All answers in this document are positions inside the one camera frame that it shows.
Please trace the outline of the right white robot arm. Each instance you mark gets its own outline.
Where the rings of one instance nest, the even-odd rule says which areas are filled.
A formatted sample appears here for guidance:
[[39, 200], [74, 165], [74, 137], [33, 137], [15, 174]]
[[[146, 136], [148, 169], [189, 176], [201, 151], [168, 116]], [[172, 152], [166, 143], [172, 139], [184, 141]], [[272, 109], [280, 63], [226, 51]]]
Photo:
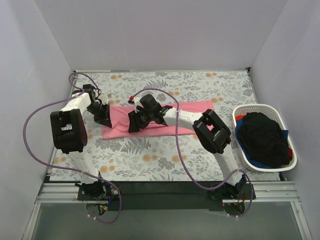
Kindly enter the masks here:
[[215, 197], [232, 197], [234, 199], [244, 194], [247, 179], [232, 153], [231, 131], [212, 109], [205, 112], [189, 112], [179, 107], [161, 106], [155, 98], [147, 94], [142, 98], [131, 96], [128, 101], [134, 106], [128, 114], [129, 133], [137, 133], [145, 129], [151, 122], [158, 125], [174, 126], [193, 130], [201, 145], [213, 154], [224, 180], [215, 187], [206, 187]]

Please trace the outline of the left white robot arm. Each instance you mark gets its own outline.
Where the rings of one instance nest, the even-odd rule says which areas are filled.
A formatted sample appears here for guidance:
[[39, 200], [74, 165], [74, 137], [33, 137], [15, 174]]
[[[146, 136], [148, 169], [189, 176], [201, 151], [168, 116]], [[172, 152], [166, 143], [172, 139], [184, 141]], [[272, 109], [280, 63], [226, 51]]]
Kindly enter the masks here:
[[89, 138], [82, 114], [88, 111], [95, 123], [112, 127], [108, 96], [99, 96], [98, 92], [93, 85], [84, 84], [82, 89], [73, 91], [74, 98], [64, 108], [50, 114], [55, 148], [68, 155], [75, 168], [80, 170], [80, 188], [95, 200], [103, 199], [107, 190], [98, 179], [101, 174], [86, 150]]

